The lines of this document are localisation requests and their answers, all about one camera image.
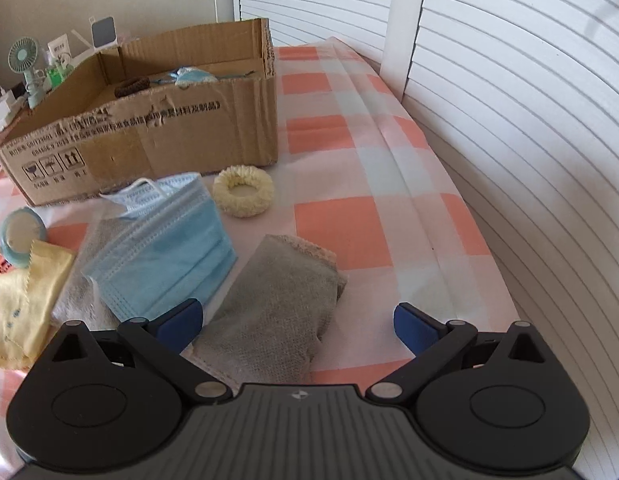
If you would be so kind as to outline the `brown cardboard box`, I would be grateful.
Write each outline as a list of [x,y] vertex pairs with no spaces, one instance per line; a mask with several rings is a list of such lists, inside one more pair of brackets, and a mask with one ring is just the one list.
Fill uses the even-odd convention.
[[[180,67],[256,74],[114,96],[128,79]],[[35,206],[82,200],[138,178],[267,167],[277,159],[275,53],[265,18],[175,29],[103,50],[0,142],[0,169]]]

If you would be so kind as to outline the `white power strip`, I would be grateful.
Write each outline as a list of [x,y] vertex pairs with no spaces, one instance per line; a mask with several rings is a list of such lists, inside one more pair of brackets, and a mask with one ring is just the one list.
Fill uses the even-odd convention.
[[10,89],[0,86],[0,133],[14,121],[25,103],[26,93],[22,82]]

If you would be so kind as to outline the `green bottle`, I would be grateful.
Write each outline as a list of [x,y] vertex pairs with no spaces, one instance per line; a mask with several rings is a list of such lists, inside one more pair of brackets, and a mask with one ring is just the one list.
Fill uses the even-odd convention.
[[50,86],[55,89],[63,82],[63,76],[58,66],[55,63],[46,67],[46,74],[50,82]]

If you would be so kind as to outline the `patterned sachet with blue tassel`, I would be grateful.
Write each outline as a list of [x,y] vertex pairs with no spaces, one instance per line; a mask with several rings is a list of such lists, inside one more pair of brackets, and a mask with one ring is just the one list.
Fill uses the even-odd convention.
[[218,82],[228,79],[249,78],[255,74],[255,70],[249,70],[247,73],[242,74],[215,76],[207,70],[203,70],[202,68],[180,67],[178,70],[174,70],[174,72],[150,78],[150,84],[157,84],[158,86],[160,86],[160,84],[175,84],[175,86],[178,88],[188,88],[193,84],[202,84],[203,82]]

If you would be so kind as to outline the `pink checkered tablecloth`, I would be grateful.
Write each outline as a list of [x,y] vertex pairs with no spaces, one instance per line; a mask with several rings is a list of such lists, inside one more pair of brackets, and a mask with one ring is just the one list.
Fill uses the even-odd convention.
[[[393,328],[394,309],[404,301],[442,322],[460,318],[480,330],[506,330],[517,312],[491,252],[424,133],[382,79],[334,39],[274,53],[278,159],[254,166],[273,179],[274,203],[251,218],[218,209],[237,260],[201,304],[199,336],[266,235],[296,236],[334,252],[346,277],[308,382],[365,387],[406,362],[409,351]],[[45,223],[46,243],[72,250],[75,261],[91,226],[121,219],[100,194],[133,182],[35,206],[1,169],[0,225],[30,207]],[[0,274],[14,269],[24,268],[0,254]],[[185,349],[190,362],[195,340]],[[8,445],[8,402],[31,367],[0,368],[0,448]]]

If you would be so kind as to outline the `green mini desk fan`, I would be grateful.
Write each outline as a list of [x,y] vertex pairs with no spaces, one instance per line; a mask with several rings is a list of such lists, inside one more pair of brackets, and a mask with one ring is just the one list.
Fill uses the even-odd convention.
[[45,96],[45,73],[35,65],[38,59],[38,43],[34,38],[22,37],[15,41],[8,52],[8,66],[16,74],[24,78],[28,104],[34,110]]

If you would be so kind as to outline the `cream hair scrunchie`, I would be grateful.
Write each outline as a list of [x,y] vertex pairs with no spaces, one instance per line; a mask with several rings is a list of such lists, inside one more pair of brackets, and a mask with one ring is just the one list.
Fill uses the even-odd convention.
[[218,209],[235,218],[251,218],[267,211],[275,198],[273,179],[254,166],[231,166],[214,179],[212,197]]

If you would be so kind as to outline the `yellow cloth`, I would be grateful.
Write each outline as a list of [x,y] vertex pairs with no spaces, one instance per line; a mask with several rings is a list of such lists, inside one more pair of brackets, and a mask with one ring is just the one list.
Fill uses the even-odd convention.
[[68,248],[36,240],[26,268],[0,274],[0,368],[26,370],[38,359],[74,258]]

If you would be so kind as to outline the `white card box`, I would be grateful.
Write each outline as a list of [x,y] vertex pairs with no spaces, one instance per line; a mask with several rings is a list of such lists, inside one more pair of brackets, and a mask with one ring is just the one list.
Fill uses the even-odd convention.
[[63,34],[47,44],[47,51],[50,58],[60,66],[67,66],[72,62],[70,41],[67,34]]

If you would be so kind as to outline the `grey fabric pouch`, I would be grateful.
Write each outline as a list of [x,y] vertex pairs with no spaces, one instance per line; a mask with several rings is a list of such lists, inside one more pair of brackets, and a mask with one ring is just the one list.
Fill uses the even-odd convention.
[[110,309],[95,298],[93,284],[85,278],[83,270],[130,223],[130,220],[113,218],[102,220],[87,230],[66,284],[52,309],[50,324],[53,328],[71,320],[83,321],[90,330],[113,330],[118,326],[119,320]]
[[345,285],[334,252],[266,235],[192,344],[191,362],[235,391],[307,382]]

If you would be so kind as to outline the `brown hair scrunchie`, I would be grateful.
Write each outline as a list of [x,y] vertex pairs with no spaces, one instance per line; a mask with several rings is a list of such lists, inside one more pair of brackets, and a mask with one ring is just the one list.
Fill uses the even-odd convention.
[[132,96],[135,93],[145,91],[151,87],[151,82],[148,77],[138,77],[128,79],[114,88],[114,96],[116,99],[126,98]]

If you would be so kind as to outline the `blue round plush toy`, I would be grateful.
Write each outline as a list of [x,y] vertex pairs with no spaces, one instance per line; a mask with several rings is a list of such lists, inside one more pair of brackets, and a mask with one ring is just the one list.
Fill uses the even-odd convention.
[[16,268],[29,265],[34,240],[46,242],[47,229],[30,207],[11,212],[0,225],[0,254]]

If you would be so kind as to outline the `white phone stand with phone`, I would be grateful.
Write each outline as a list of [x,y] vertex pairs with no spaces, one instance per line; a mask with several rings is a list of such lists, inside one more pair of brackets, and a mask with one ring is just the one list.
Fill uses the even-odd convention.
[[113,16],[106,16],[99,20],[90,18],[89,27],[95,51],[116,47],[119,44],[116,21],[114,21]]

